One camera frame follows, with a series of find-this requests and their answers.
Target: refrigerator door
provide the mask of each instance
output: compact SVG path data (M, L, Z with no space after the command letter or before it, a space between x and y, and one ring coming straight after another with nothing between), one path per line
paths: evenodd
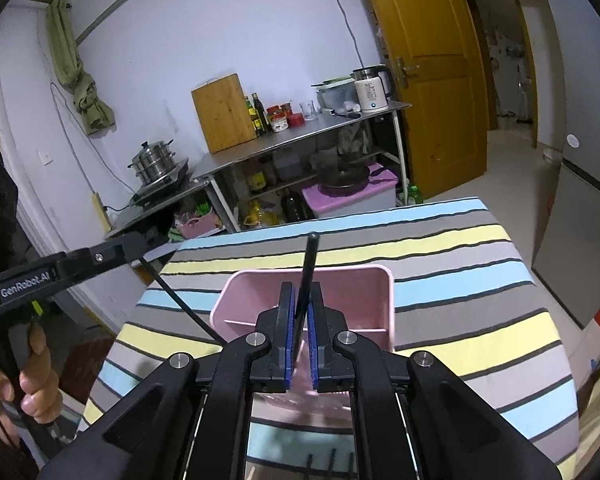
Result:
M581 326L600 309L600 191L565 165L533 269Z
M549 4L564 67L564 158L600 181L600 17L588 0Z

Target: round white sticker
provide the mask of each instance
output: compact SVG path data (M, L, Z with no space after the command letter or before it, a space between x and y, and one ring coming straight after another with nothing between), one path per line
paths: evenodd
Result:
M580 145L580 141L578 140L578 137L576 137L575 135L571 135L571 134L567 135L567 143L572 148L577 148Z

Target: electric kettle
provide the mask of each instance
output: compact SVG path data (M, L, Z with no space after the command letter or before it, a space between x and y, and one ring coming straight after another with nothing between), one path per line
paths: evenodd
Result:
M385 81L380 77L381 73L386 75ZM360 109L363 112L381 112L389 108L387 98L394 93L394 78L391 69L387 65L367 66L357 68L351 74L355 81L356 92L360 101Z

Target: door frame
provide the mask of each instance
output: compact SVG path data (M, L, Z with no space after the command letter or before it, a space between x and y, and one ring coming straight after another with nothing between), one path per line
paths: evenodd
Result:
M534 53L531 48L531 40L529 38L529 31L526 27L525 14L522 11L522 5L520 0L514 0L516 7L518 8L518 20L520 21L520 27L522 28L522 34L525 39L525 50L528 60L529 75L531 78L531 115L534 121L533 134L531 139L531 146L535 149L538 146L538 90L536 89L536 65L534 62ZM487 39L484 35L484 27L480 13L478 12L478 5L475 0L467 0L471 17L474 20L475 32L478 37L478 44L480 46L480 52L482 54L482 63L484 65L484 76L487 83L487 106L489 107L489 123L490 127L495 124L497 127L497 106L496 106L496 94L495 94L495 82L493 80L493 71L491 70L491 56L489 55L489 46L487 45Z

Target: wall outlet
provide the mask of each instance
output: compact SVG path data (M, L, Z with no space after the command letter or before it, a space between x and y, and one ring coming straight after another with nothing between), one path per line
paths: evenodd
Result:
M40 163L43 166L48 166L54 160L51 158L51 154L49 152L38 152L38 158L40 159Z

